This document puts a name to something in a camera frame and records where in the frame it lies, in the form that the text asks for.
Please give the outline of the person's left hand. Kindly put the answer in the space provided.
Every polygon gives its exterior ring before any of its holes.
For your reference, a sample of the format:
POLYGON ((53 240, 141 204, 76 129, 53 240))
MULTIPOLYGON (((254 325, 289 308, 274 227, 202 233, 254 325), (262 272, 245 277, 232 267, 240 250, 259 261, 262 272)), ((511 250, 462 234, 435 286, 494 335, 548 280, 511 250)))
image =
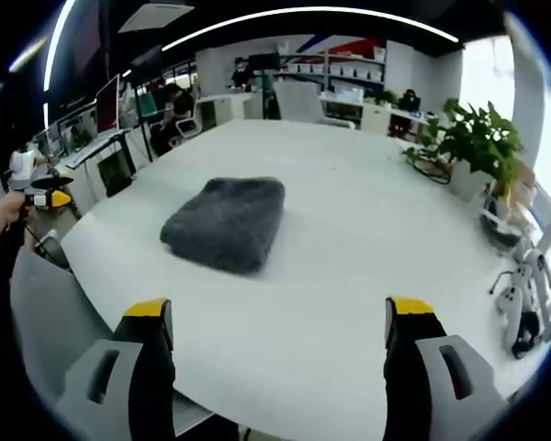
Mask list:
POLYGON ((0 234, 9 224, 19 219, 25 201, 25 194, 19 191, 10 191, 0 197, 0 234))

